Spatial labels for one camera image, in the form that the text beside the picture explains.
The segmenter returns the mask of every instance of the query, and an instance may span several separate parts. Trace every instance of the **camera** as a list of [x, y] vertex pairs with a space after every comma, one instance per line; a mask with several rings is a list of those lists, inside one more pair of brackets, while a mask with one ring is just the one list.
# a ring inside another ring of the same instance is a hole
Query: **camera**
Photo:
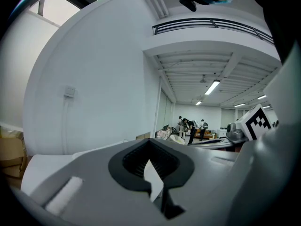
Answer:
[[179, 0], [179, 2], [192, 12], [197, 10], [196, 3], [193, 0]]

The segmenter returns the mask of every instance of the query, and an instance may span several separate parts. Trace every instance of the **white shirt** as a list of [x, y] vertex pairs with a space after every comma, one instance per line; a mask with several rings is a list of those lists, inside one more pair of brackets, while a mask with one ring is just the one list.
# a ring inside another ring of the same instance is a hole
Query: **white shirt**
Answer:
[[203, 129], [204, 129], [204, 127], [203, 127], [203, 126], [204, 126], [204, 122], [203, 122], [203, 121], [201, 121], [200, 125], [201, 125], [201, 127], [200, 127], [200, 128], [201, 128], [201, 130], [203, 130]]

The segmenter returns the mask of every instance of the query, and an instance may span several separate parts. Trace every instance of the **ceiling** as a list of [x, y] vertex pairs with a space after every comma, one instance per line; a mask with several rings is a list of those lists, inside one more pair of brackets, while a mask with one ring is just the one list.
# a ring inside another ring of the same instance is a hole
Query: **ceiling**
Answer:
[[[280, 62], [260, 61], [232, 51], [188, 50], [159, 54], [156, 61], [167, 76], [178, 104], [252, 108], [267, 99], [258, 100], [263, 89], [277, 74]], [[205, 92], [213, 80], [218, 87], [208, 96]]]

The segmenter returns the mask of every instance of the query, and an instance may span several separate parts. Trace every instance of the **backpack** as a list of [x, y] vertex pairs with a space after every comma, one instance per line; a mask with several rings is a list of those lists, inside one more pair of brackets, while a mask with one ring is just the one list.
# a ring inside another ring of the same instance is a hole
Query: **backpack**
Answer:
[[204, 122], [203, 128], [204, 128], [204, 129], [208, 129], [208, 123], [207, 123], [207, 122]]

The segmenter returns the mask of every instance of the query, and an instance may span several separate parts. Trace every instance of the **ceiling light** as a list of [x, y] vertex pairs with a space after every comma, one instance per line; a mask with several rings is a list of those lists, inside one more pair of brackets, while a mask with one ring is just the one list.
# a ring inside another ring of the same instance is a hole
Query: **ceiling light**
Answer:
[[265, 98], [265, 97], [267, 97], [266, 95], [263, 95], [263, 96], [260, 96], [260, 97], [258, 97], [257, 99], [263, 99], [263, 98]]
[[242, 105], [245, 105], [245, 103], [242, 103], [242, 104], [240, 104], [240, 105], [236, 105], [236, 106], [234, 106], [234, 107], [239, 107], [239, 106], [242, 106]]
[[220, 83], [220, 81], [213, 81], [212, 85], [206, 91], [205, 95], [209, 95], [215, 89], [215, 87], [218, 86], [219, 83]]

